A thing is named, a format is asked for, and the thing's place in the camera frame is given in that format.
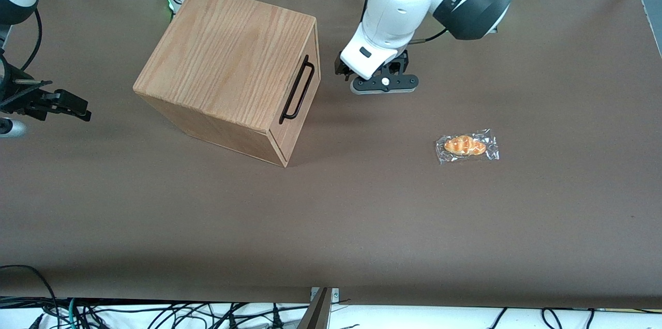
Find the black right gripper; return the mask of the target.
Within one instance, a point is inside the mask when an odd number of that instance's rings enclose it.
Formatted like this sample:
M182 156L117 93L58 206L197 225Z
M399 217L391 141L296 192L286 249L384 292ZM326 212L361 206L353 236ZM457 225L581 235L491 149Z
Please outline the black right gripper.
M87 110L87 100L63 89L48 93L42 90L42 87L52 84L52 81L34 79L23 70L9 64L3 55L1 60L3 113L31 115L40 121L45 121L49 114L71 115L84 122L92 119L92 112Z

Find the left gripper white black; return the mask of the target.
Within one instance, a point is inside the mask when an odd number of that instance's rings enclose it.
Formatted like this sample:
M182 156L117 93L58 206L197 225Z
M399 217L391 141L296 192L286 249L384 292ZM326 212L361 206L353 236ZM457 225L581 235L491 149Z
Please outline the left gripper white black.
M370 36L360 23L340 57L334 61L334 74L349 77L355 73L367 80L389 62L386 65L388 73L403 75L409 64L409 54L405 48L413 35L414 32L410 31L399 35L378 32Z

